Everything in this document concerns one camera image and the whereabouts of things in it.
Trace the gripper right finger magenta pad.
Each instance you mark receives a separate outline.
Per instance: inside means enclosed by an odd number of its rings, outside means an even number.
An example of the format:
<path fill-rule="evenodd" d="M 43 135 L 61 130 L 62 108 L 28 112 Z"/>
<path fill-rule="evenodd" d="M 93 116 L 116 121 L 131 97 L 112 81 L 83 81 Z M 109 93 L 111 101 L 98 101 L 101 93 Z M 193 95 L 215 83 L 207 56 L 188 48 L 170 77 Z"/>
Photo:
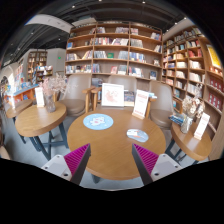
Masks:
<path fill-rule="evenodd" d="M 148 185 L 182 169 L 167 154 L 157 155 L 137 144 L 132 145 L 132 155 L 144 185 Z"/>

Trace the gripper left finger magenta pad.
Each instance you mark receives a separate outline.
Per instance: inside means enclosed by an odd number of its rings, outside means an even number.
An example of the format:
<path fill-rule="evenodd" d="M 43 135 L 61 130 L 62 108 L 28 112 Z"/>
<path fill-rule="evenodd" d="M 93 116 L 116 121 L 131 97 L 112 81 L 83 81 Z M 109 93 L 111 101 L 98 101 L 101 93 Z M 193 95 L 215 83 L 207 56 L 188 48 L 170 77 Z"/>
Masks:
<path fill-rule="evenodd" d="M 54 156 L 42 169 L 79 185 L 90 156 L 91 147 L 86 144 L 65 156 Z"/>

